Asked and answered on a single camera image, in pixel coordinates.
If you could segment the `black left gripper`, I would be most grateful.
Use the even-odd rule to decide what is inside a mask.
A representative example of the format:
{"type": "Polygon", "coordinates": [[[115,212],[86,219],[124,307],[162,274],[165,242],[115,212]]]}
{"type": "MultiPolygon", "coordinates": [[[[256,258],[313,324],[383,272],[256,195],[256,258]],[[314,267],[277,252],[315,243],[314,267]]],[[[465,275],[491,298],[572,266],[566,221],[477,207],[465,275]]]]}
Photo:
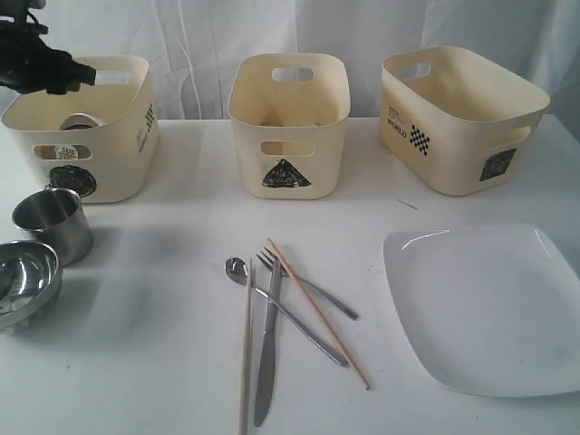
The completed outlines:
{"type": "Polygon", "coordinates": [[[52,49],[41,39],[48,27],[33,15],[23,22],[1,18],[1,86],[27,94],[46,90],[48,94],[65,95],[80,90],[80,84],[94,85],[96,70],[79,63],[67,52],[58,52],[55,73],[52,49]]]}

